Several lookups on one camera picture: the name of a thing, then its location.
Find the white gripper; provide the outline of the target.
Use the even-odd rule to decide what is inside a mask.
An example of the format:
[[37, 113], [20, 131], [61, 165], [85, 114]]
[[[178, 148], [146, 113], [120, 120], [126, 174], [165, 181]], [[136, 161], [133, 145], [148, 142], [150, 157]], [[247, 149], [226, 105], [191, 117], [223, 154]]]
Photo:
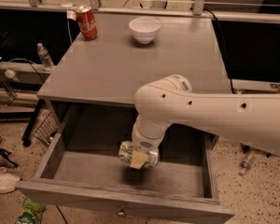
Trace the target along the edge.
[[[157, 149], [162, 141], [162, 138], [147, 138], [140, 133], [132, 134], [132, 142], [136, 148], [150, 151]], [[148, 159], [148, 154], [134, 150], [132, 153], [130, 166], [134, 169], [140, 169], [145, 165]]]

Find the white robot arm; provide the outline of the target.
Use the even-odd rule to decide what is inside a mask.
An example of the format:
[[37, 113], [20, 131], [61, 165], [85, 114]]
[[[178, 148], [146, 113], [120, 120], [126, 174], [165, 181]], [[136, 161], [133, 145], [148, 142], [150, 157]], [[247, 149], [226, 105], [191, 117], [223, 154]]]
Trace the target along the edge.
[[172, 75], [139, 88], [133, 103], [132, 143], [144, 153], [181, 124], [280, 156], [280, 94], [193, 93], [186, 78]]

